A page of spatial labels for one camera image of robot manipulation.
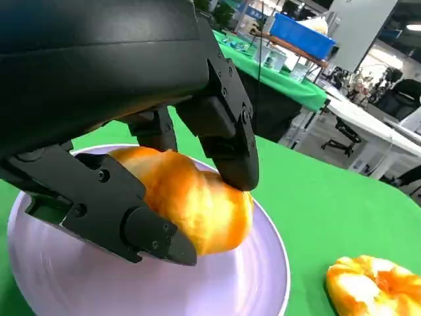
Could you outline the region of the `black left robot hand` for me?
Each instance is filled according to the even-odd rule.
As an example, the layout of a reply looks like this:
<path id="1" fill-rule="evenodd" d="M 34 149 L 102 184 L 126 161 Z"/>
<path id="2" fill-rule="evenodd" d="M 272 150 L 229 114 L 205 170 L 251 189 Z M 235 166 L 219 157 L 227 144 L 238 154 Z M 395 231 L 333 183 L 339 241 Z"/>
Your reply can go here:
<path id="1" fill-rule="evenodd" d="M 1 2 L 1 179 L 31 197 L 33 218 L 133 263 L 194 266 L 141 181 L 110 155 L 71 154 L 112 120 L 176 149 L 170 105 L 226 183 L 257 186 L 253 106 L 192 1 Z"/>

